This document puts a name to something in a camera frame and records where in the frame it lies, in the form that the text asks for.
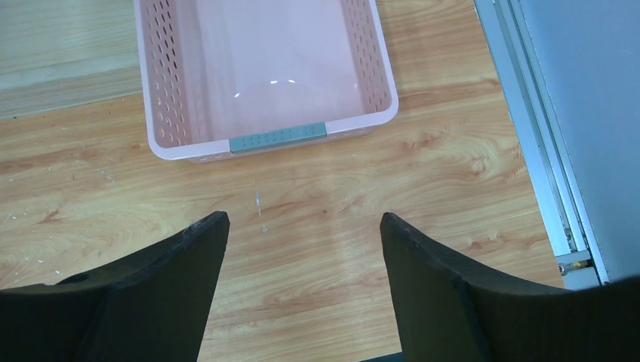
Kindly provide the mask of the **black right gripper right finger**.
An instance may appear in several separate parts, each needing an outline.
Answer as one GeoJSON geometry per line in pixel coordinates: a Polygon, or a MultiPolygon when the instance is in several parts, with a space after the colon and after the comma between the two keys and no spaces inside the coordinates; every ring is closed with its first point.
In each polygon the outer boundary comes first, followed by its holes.
{"type": "Polygon", "coordinates": [[[380,221],[406,361],[637,361],[639,279],[567,290],[484,265],[394,213],[380,221]]]}

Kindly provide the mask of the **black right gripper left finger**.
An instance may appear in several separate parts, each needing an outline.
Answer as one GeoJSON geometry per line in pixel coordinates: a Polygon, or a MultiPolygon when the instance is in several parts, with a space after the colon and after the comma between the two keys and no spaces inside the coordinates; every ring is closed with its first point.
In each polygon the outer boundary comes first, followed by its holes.
{"type": "Polygon", "coordinates": [[[217,211],[62,281],[1,292],[3,361],[195,361],[229,237],[217,211]]]}

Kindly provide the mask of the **pink plastic basket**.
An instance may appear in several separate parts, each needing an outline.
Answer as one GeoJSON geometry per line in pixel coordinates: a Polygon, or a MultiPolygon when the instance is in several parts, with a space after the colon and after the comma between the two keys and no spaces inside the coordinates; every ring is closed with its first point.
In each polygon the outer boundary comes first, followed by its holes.
{"type": "Polygon", "coordinates": [[[198,163],[370,133],[398,112],[373,1],[136,1],[149,147],[198,163]]]}

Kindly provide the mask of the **aluminium frame rail right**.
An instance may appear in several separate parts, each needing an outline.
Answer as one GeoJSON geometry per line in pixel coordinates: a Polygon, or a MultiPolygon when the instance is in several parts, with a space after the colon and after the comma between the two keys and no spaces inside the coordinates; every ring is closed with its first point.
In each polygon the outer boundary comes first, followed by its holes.
{"type": "Polygon", "coordinates": [[[565,286],[610,278],[569,160],[520,1],[476,1],[488,50],[565,286]]]}

